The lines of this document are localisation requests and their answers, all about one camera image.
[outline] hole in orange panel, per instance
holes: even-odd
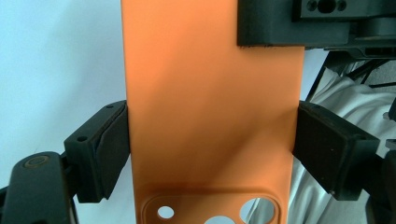
[[[229,217],[217,216],[208,219],[205,224],[235,224],[235,222]]]
[[[169,206],[162,206],[158,209],[158,216],[163,219],[170,219],[175,215],[175,211]]]
[[[274,217],[274,205],[271,201],[264,198],[254,198],[242,205],[239,216],[247,223],[254,219],[255,223],[267,223]]]

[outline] black bracket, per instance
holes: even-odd
[[[237,45],[305,46],[396,59],[394,0],[238,0]]]
[[[395,140],[387,141],[385,159],[375,154],[378,145],[326,108],[300,102],[294,156],[336,200],[355,201],[366,190],[368,223],[396,223]]]
[[[128,160],[126,101],[104,106],[65,141],[65,153],[42,152],[18,162],[0,189],[2,224],[78,223],[80,203],[109,198]]]

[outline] circular hole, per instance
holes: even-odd
[[[309,11],[315,11],[318,7],[318,3],[317,1],[314,0],[310,0],[307,4],[306,4],[306,9],[308,9]]]
[[[347,8],[347,2],[344,0],[340,0],[337,2],[337,10],[344,11]]]
[[[88,139],[87,136],[80,136],[80,137],[77,138],[77,140],[78,140],[79,142],[84,142],[84,141],[87,140],[87,139]]]
[[[208,219],[205,224],[235,224],[235,222],[229,217],[217,216]]]
[[[158,209],[158,216],[163,219],[169,219],[175,215],[175,211],[169,206],[162,206]]]
[[[318,10],[321,13],[332,13],[335,10],[335,0],[319,0]]]
[[[244,223],[248,223],[252,217],[260,223],[267,223],[274,217],[274,205],[264,198],[255,198],[242,205],[239,212]]]

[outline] orange plastic plate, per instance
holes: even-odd
[[[236,11],[236,0],[122,0],[138,223],[243,223],[252,198],[287,220],[304,48],[237,47]]]

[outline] white cloth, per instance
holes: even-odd
[[[385,141],[396,137],[396,122],[383,119],[396,93],[375,92],[357,85],[347,77],[326,70],[311,102],[322,105],[338,116],[381,140],[377,154],[388,150]],[[361,224],[367,223],[365,205],[368,194],[363,191],[356,202],[338,202],[318,184],[298,160],[294,160],[290,187],[289,224]],[[265,210],[257,206],[250,223],[263,223],[258,217]]]

